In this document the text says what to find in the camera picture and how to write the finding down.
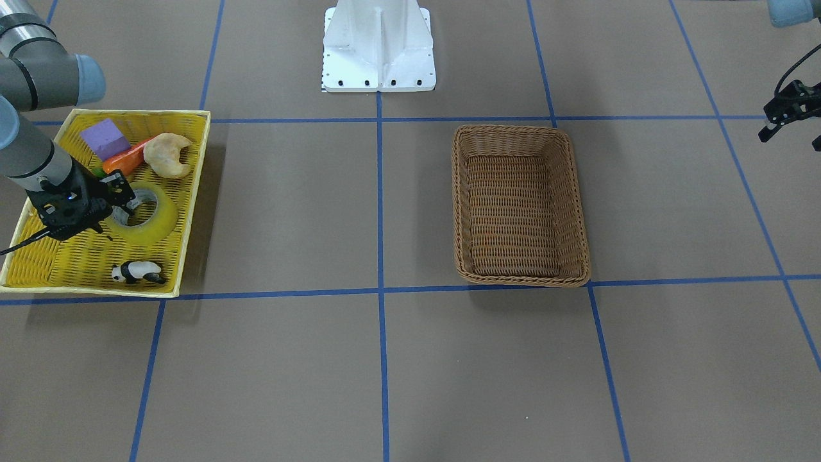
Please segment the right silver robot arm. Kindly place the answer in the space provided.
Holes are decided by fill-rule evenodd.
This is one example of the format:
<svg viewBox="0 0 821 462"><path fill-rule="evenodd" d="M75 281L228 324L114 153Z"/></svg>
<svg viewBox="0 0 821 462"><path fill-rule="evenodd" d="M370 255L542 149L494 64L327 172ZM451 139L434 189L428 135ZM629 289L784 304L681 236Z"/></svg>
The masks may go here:
<svg viewBox="0 0 821 462"><path fill-rule="evenodd" d="M71 239L120 209L135 193L125 175L100 178L26 118L39 109L76 107L105 96L100 65L67 52L26 1L1 3L2 176L22 188L43 223L36 239Z"/></svg>

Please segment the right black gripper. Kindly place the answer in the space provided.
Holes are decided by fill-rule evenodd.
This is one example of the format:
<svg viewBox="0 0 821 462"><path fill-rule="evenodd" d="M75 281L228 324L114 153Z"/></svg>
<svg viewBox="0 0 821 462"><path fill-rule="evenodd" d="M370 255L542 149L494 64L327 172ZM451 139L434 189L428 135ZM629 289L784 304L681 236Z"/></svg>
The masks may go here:
<svg viewBox="0 0 821 462"><path fill-rule="evenodd" d="M71 162L69 175L60 184L46 176L37 180L39 190L26 195L50 239L65 241L88 229L104 234L102 222L112 208L132 209L136 195L120 170L95 175L78 161Z"/></svg>

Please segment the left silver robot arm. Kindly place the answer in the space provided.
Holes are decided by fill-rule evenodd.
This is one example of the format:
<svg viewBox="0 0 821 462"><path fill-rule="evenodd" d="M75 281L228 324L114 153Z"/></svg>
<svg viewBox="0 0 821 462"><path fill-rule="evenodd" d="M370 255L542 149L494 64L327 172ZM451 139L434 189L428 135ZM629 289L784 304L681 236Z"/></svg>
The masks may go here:
<svg viewBox="0 0 821 462"><path fill-rule="evenodd" d="M820 1L771 0L767 1L769 21L776 28L804 24L820 18Z"/></svg>

